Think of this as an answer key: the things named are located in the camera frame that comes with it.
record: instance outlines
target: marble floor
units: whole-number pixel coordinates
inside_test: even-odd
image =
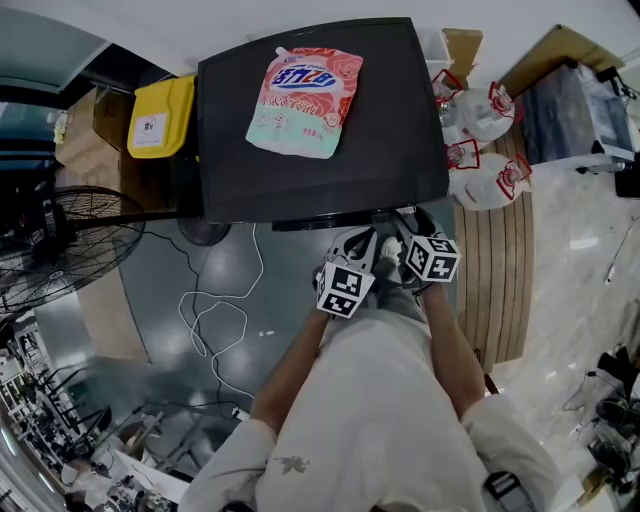
[[[618,198],[607,174],[536,166],[533,187],[535,267],[525,353],[494,367],[492,377],[562,472],[581,479],[594,466],[584,446],[593,437],[595,404],[612,391],[585,373],[596,369],[602,352],[622,343],[633,353],[640,342],[640,222],[632,221],[640,203]]]

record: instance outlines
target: plastic bag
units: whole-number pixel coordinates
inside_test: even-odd
[[[246,139],[283,155],[329,158],[358,87],[363,59],[330,48],[277,48]]]

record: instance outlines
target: gray floor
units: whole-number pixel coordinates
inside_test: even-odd
[[[449,236],[453,236],[449,200],[430,205],[429,210]],[[390,226],[379,228],[381,232],[391,233]],[[189,252],[193,267],[201,271],[201,290],[243,295],[259,273],[251,225],[233,226],[229,235],[212,248],[190,245],[175,221],[150,223],[147,230],[172,237]],[[257,240],[265,272],[251,296],[231,300],[246,311],[249,319],[245,340],[220,357],[221,374],[230,384],[254,393],[265,380],[314,306],[312,270],[321,263],[335,235],[343,230],[274,233],[268,225],[258,226]],[[195,277],[189,271],[184,255],[175,251],[169,242],[145,235],[120,269],[151,364],[94,356],[75,294],[36,311],[54,365],[65,367],[66,372],[78,367],[87,368],[86,386],[81,386],[89,390],[83,398],[87,403],[85,409],[110,405],[114,420],[118,422],[144,402],[199,404],[216,400],[217,380],[211,372],[211,355],[206,358],[198,355],[189,340],[188,329],[178,316],[177,306],[182,294],[193,290],[195,285]],[[452,291],[450,299],[455,300]],[[203,309],[214,302],[214,299],[200,297],[198,308]],[[185,305],[185,314],[191,321],[190,303],[185,301]],[[203,317],[202,333],[213,350],[220,350],[240,336],[242,326],[241,313],[220,306]],[[224,387],[222,399],[231,399],[245,410],[250,408],[248,397]],[[225,414],[229,415],[232,406],[224,407]],[[154,409],[158,407],[148,408],[150,412]],[[194,452],[201,462],[206,462],[212,450],[237,424],[223,419],[217,406],[202,408],[199,412],[178,407],[164,407],[163,410],[169,416],[164,425],[167,435],[151,440],[150,447],[166,453],[195,421],[200,421]],[[187,462],[181,469],[195,472]]]

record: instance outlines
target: sleeve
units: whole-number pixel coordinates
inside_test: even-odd
[[[523,426],[507,397],[492,395],[464,414],[466,429],[490,472],[508,471],[520,480],[536,510],[547,510],[560,482],[555,462]]]
[[[262,421],[240,423],[193,480],[180,500],[179,512],[219,512],[233,501],[256,510],[256,481],[275,442],[275,433]]]

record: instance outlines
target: sticker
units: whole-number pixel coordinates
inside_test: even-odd
[[[133,132],[133,147],[155,148],[162,146],[166,124],[166,113],[136,119],[136,127]]]

